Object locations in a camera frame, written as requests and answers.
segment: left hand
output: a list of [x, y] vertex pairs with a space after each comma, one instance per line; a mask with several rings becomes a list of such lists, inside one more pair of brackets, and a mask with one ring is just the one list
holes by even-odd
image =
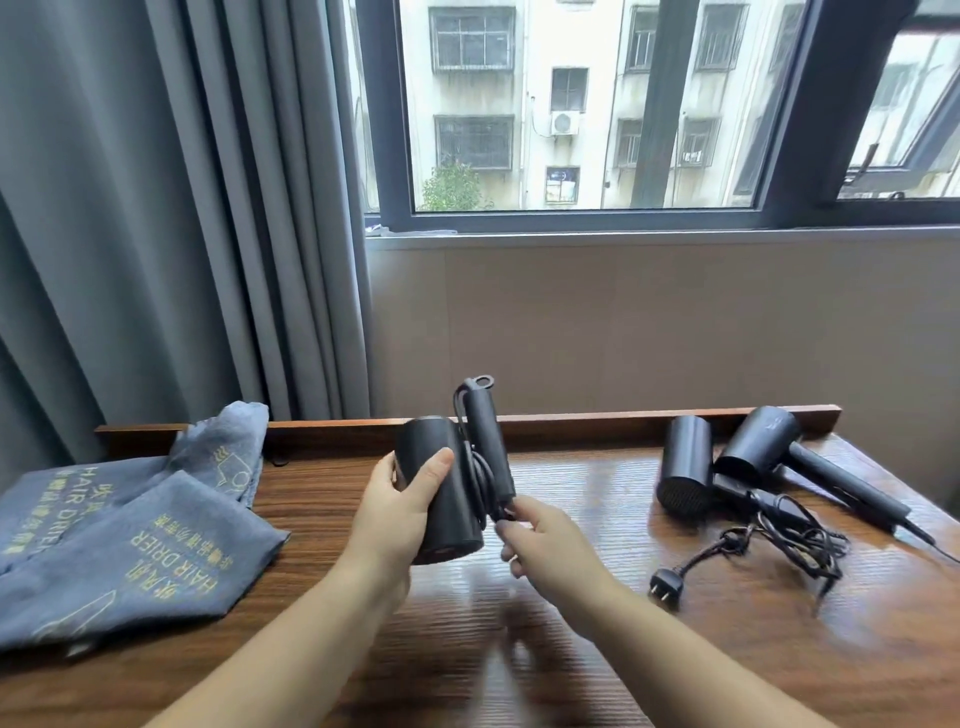
[[453, 465], [453, 451], [443, 448], [433, 455], [404, 491], [394, 487], [394, 462], [391, 452], [373, 468], [342, 558], [371, 569], [396, 607], [410, 589], [410, 565], [423, 542], [426, 510]]

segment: hand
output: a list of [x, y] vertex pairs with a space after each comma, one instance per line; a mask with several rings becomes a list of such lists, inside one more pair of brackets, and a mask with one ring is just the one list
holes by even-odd
[[587, 637], [591, 607], [618, 582], [600, 561], [576, 523], [552, 505], [517, 496], [511, 510], [518, 522], [500, 521], [500, 558], [515, 578], [526, 576], [544, 599], [560, 610], [577, 634]]
[[453, 465], [453, 451], [443, 448], [427, 460], [406, 490], [394, 487], [394, 454], [373, 468], [343, 559], [371, 569], [399, 606], [410, 589], [409, 569], [423, 542], [426, 510]]

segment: gray fabric bag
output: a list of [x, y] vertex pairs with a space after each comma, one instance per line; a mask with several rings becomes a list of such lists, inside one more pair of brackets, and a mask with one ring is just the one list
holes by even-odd
[[0, 650], [227, 613], [289, 533], [187, 473], [0, 576]]
[[24, 474], [0, 498], [0, 574], [108, 518], [177, 471], [250, 507], [268, 419], [267, 405], [236, 401], [188, 427], [167, 457]]

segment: wooden table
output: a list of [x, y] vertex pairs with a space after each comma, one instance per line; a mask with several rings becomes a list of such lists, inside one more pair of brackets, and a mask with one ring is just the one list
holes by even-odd
[[[811, 446], [914, 508], [944, 547], [960, 526], [831, 434], [835, 407], [794, 408]], [[749, 410], [699, 412], [729, 436]], [[666, 424], [677, 413], [501, 418], [521, 493], [561, 506], [622, 581], [684, 560], [721, 528], [677, 524], [654, 500]], [[0, 658], [0, 725], [137, 726], [201, 680], [310, 585], [343, 547], [376, 457], [401, 421], [280, 423], [254, 510], [293, 532], [225, 619], [121, 640], [76, 664], [50, 650]], [[108, 430], [115, 456], [163, 452], [175, 425]], [[746, 667], [846, 728], [960, 725], [960, 568], [910, 535], [890, 535], [812, 495], [800, 499], [852, 537], [844, 579], [817, 608], [816, 585], [772, 547], [713, 559], [687, 577], [678, 619]], [[324, 618], [317, 615], [317, 620]], [[487, 545], [414, 569], [328, 726], [649, 725], [604, 660], [516, 582]]]

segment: air conditioner unit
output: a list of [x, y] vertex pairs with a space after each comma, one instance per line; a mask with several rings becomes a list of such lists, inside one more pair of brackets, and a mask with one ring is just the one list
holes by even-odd
[[550, 133], [553, 136], [573, 136], [579, 131], [579, 111], [553, 111], [550, 113]]

